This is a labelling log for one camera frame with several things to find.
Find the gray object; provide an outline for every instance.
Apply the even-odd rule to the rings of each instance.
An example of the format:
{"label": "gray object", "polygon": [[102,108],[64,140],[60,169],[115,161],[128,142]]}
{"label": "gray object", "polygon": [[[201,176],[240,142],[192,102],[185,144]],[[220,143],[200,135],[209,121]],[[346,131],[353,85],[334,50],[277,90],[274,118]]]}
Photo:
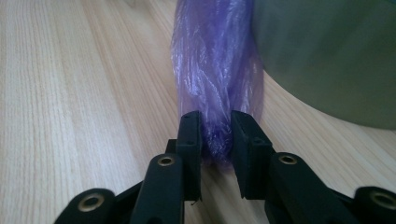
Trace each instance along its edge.
{"label": "gray object", "polygon": [[396,129],[396,4],[256,0],[264,69],[285,90],[339,119]]}

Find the wooden table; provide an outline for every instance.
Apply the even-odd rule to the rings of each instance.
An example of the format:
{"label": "wooden table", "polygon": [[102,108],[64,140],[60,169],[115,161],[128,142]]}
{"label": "wooden table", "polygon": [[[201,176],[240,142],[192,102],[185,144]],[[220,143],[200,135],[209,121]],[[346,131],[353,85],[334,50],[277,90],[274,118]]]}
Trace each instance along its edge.
{"label": "wooden table", "polygon": [[[0,223],[51,223],[77,194],[121,193],[177,136],[176,0],[0,0]],[[300,102],[265,75],[261,126],[331,188],[396,191],[396,132]],[[232,172],[203,169],[186,223],[263,223]]]}

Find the purple plastic bag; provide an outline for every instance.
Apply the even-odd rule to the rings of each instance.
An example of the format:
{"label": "purple plastic bag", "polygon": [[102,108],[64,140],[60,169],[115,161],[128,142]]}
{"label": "purple plastic bag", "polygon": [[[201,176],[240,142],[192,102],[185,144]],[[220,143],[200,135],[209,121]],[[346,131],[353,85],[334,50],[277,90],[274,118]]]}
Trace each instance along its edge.
{"label": "purple plastic bag", "polygon": [[262,114],[262,62],[250,30],[252,0],[178,0],[172,38],[180,116],[203,117],[204,163],[230,165],[231,111]]}

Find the plastic bag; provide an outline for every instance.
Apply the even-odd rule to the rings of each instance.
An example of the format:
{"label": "plastic bag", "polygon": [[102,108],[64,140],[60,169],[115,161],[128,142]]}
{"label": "plastic bag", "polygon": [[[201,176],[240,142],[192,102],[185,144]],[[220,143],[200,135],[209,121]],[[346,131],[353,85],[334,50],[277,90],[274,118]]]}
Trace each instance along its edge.
{"label": "plastic bag", "polygon": [[250,30],[252,0],[178,0],[172,38],[180,116],[199,110],[204,163],[230,165],[231,111],[262,114],[262,62]]}

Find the table surface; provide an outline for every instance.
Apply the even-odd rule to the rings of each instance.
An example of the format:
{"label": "table surface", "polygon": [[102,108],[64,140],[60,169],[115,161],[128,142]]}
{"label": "table surface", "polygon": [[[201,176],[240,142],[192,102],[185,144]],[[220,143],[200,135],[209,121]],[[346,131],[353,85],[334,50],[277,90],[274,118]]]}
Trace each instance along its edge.
{"label": "table surface", "polygon": [[[176,0],[0,0],[0,223],[51,223],[86,189],[123,192],[177,136]],[[326,185],[396,191],[396,132],[302,103],[265,75],[260,125]],[[263,223],[233,172],[203,168],[186,223]]]}

